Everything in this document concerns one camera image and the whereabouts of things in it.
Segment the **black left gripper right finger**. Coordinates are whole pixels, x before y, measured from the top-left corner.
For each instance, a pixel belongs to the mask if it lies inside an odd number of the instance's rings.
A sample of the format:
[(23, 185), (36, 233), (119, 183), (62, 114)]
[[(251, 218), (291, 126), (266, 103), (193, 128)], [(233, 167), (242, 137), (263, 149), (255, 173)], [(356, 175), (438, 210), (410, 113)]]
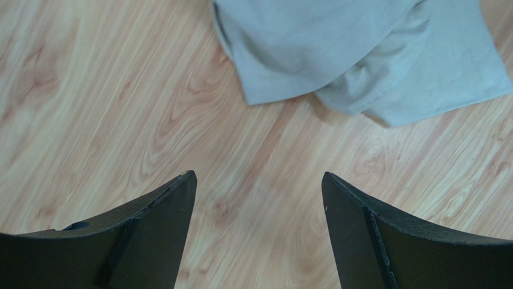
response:
[(511, 288), (512, 241), (406, 213), (333, 173), (322, 180), (342, 288)]

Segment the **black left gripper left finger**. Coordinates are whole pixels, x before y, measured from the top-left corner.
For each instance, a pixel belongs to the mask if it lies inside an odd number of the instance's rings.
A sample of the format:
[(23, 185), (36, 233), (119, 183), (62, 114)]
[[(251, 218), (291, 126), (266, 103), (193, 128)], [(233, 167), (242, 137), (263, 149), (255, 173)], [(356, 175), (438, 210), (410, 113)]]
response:
[(65, 229), (2, 234), (1, 287), (173, 288), (196, 187), (189, 170)]

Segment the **beige t-shirt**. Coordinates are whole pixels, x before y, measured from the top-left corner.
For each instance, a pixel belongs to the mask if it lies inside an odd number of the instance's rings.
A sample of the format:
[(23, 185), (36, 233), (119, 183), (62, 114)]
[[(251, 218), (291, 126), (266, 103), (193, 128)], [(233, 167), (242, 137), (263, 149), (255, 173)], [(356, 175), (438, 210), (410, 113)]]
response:
[(402, 126), (512, 92), (477, 1), (211, 1), (249, 105), (313, 93)]

